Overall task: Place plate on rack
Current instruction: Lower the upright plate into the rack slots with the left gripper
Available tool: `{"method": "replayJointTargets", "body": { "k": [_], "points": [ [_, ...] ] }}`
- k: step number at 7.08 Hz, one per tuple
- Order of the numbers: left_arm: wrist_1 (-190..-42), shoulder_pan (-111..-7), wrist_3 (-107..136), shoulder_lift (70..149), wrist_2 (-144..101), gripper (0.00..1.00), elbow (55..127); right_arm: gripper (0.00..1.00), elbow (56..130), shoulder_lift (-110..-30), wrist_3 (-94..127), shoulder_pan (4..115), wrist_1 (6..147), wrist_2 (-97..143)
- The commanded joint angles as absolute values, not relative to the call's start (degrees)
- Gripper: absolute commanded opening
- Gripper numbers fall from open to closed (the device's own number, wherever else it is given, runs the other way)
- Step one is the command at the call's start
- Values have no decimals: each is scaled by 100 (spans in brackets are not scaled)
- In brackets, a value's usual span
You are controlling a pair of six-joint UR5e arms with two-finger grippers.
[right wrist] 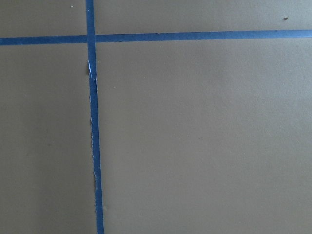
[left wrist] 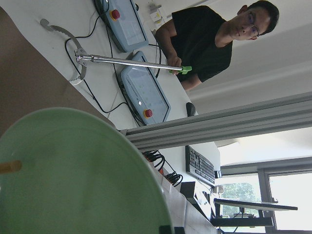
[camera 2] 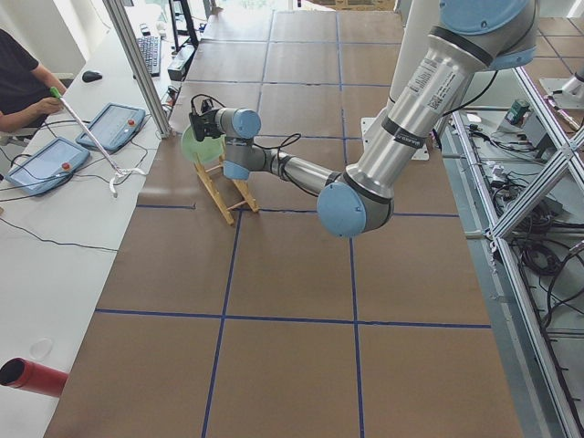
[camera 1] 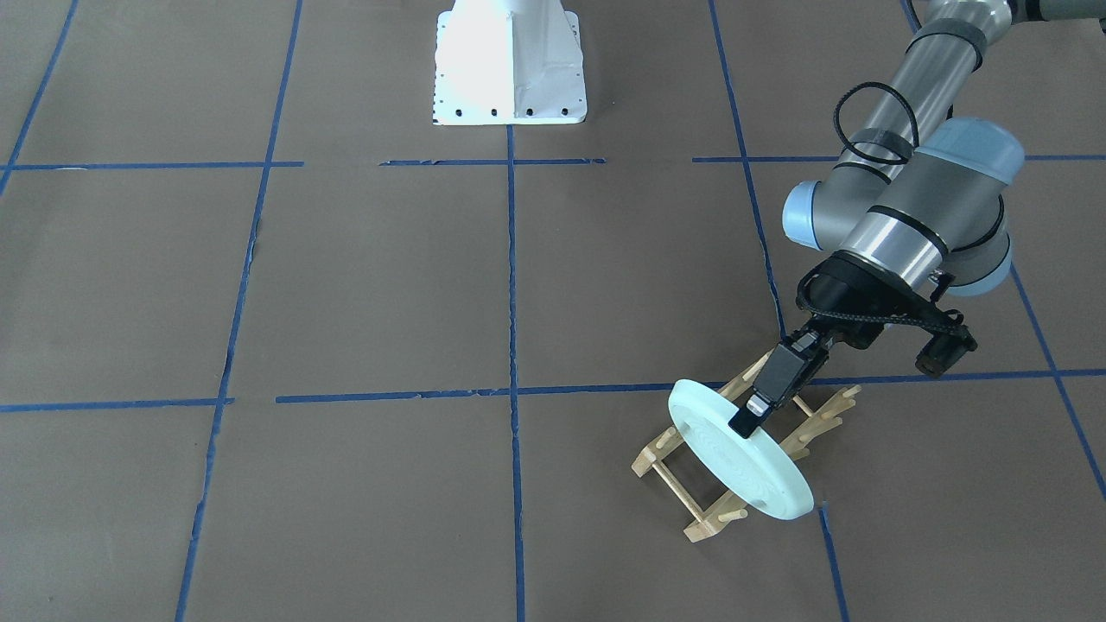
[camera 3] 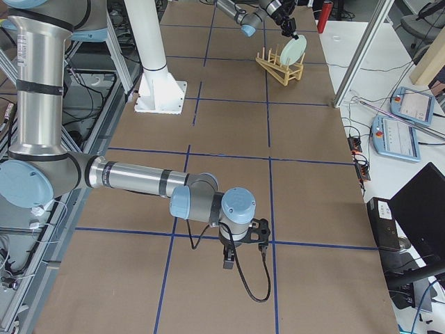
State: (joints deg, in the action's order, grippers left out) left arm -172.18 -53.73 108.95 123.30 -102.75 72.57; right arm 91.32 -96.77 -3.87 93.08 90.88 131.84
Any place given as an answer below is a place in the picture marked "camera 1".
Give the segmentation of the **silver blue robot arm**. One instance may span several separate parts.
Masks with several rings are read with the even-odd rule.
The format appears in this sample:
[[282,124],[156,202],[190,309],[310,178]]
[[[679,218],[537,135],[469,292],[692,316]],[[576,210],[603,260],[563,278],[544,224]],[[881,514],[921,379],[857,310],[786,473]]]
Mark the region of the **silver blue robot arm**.
[[1026,151],[1003,127],[952,117],[956,95],[988,48],[1012,27],[1067,20],[1102,22],[1102,1],[931,1],[864,126],[839,129],[842,153],[825,180],[789,193],[782,224],[794,243],[827,252],[799,280],[807,314],[771,351],[749,397],[724,425],[749,438],[799,394],[830,350],[872,346],[885,326],[929,334],[916,357],[939,379],[978,346],[963,315],[941,296],[980,296],[1006,279],[1012,240],[1002,191]]

